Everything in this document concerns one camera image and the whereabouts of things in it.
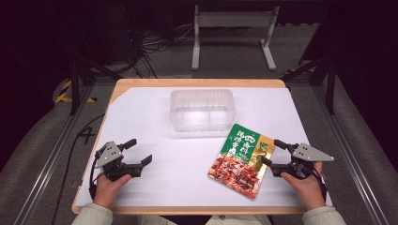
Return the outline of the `clear plastic container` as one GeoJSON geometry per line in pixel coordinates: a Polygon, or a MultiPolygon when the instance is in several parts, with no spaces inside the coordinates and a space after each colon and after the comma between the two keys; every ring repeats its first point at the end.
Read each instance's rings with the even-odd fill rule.
{"type": "Polygon", "coordinates": [[[228,89],[175,90],[170,94],[170,119],[176,132],[228,130],[236,115],[228,89]]]}

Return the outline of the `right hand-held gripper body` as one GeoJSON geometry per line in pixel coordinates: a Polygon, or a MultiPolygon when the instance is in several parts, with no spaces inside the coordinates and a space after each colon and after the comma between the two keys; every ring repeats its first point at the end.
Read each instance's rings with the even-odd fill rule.
{"type": "Polygon", "coordinates": [[[289,173],[297,179],[305,179],[314,172],[314,164],[317,161],[333,161],[330,156],[307,143],[287,143],[287,150],[291,155],[291,161],[287,164],[274,164],[272,162],[271,171],[275,177],[280,177],[281,173],[289,173]]]}

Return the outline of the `green and red food packet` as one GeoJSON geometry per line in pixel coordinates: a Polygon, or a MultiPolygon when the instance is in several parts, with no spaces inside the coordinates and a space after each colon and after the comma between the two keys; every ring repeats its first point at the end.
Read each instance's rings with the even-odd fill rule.
{"type": "Polygon", "coordinates": [[[255,199],[268,167],[262,158],[270,159],[274,148],[273,139],[234,124],[208,176],[255,199]]]}

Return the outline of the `person's left hand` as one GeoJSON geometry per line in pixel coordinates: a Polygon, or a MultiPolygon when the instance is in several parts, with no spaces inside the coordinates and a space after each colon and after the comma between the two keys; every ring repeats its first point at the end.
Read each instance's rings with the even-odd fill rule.
{"type": "Polygon", "coordinates": [[[131,176],[126,174],[116,181],[110,181],[105,175],[100,175],[97,179],[97,190],[93,203],[112,209],[119,190],[131,180],[131,176]]]}

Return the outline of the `person's right hand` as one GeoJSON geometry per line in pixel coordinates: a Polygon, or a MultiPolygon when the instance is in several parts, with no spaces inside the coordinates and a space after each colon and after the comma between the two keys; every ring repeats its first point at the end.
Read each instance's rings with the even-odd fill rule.
{"type": "Polygon", "coordinates": [[[319,181],[313,175],[299,180],[287,172],[282,172],[281,177],[298,193],[308,211],[326,205],[319,181]]]}

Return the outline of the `yellow and black striped tape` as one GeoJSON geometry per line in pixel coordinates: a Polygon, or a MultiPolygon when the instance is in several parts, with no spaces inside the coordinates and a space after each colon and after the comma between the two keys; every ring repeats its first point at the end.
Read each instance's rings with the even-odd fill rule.
{"type": "Polygon", "coordinates": [[[55,98],[56,103],[59,103],[59,102],[71,103],[72,102],[71,85],[72,85],[71,80],[65,80],[65,83],[62,85],[58,96],[55,98]]]}

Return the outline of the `aluminium rail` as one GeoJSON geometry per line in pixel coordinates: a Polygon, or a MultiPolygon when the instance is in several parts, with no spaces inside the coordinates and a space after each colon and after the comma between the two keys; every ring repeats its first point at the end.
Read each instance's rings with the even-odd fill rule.
{"type": "Polygon", "coordinates": [[[91,95],[92,86],[83,87],[79,95],[80,103],[75,112],[70,103],[56,103],[55,107],[43,116],[28,132],[15,152],[17,173],[13,202],[21,197],[22,204],[11,225],[27,225],[39,200],[48,186],[54,170],[66,149],[72,131],[77,126],[84,102],[91,95]]]}
{"type": "Polygon", "coordinates": [[[343,156],[345,165],[347,166],[351,177],[360,193],[360,196],[366,206],[368,213],[371,216],[374,225],[390,225],[388,222],[372,188],[370,187],[369,181],[362,171],[358,161],[356,160],[352,149],[341,129],[336,117],[329,111],[326,104],[326,98],[320,87],[313,87],[313,93],[322,108],[322,111],[326,115],[329,125],[333,131],[334,136],[339,144],[341,155],[343,156]]]}

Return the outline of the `black metal stand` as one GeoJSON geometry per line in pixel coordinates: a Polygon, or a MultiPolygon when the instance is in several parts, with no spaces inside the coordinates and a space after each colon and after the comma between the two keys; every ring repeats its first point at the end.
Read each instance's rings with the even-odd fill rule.
{"type": "Polygon", "coordinates": [[[333,61],[333,45],[336,38],[335,28],[338,27],[337,8],[329,7],[323,16],[321,23],[316,28],[304,54],[300,57],[299,67],[286,72],[282,81],[287,83],[305,71],[313,68],[314,72],[309,77],[308,83],[311,86],[320,86],[327,80],[326,107],[330,114],[334,114],[333,100],[336,78],[336,67],[333,61]]]}
{"type": "Polygon", "coordinates": [[[121,76],[112,72],[110,69],[101,66],[99,63],[84,55],[84,47],[81,43],[81,34],[77,28],[72,14],[68,7],[63,7],[66,14],[67,23],[64,27],[66,52],[70,59],[70,78],[71,78],[71,94],[72,94],[72,108],[71,115],[78,112],[79,107],[85,102],[83,93],[86,87],[93,87],[96,78],[91,68],[103,73],[106,77],[110,77],[116,81],[121,79],[121,76]]]}

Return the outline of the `white metal stand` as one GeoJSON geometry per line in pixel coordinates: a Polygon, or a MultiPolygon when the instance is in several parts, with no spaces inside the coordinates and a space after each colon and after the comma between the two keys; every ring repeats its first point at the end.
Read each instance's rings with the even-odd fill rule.
{"type": "Polygon", "coordinates": [[[276,63],[269,47],[280,8],[261,11],[206,11],[194,7],[191,69],[200,67],[201,38],[221,44],[256,41],[270,71],[276,63]]]}

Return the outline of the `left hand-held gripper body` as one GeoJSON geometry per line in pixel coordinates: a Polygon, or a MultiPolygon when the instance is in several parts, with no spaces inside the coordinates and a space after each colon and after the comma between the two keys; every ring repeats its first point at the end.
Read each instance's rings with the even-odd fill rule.
{"type": "Polygon", "coordinates": [[[124,143],[116,144],[114,141],[107,142],[96,152],[94,167],[111,181],[116,181],[122,176],[129,174],[131,177],[140,177],[143,166],[139,164],[126,164],[122,152],[127,150],[124,143]]]}

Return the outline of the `white paper sheet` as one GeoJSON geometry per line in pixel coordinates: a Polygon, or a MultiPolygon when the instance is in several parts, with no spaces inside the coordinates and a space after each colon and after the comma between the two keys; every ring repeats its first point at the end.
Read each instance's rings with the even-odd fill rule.
{"type": "MultiPolygon", "coordinates": [[[[236,123],[285,143],[304,143],[307,136],[289,91],[285,88],[235,88],[236,123]]],[[[253,200],[211,179],[208,171],[226,136],[186,135],[173,130],[168,88],[131,88],[110,104],[98,144],[108,141],[136,145],[124,162],[147,156],[152,162],[140,177],[120,190],[115,202],[133,213],[149,207],[280,206],[300,207],[297,192],[282,178],[267,172],[253,200]]]]}

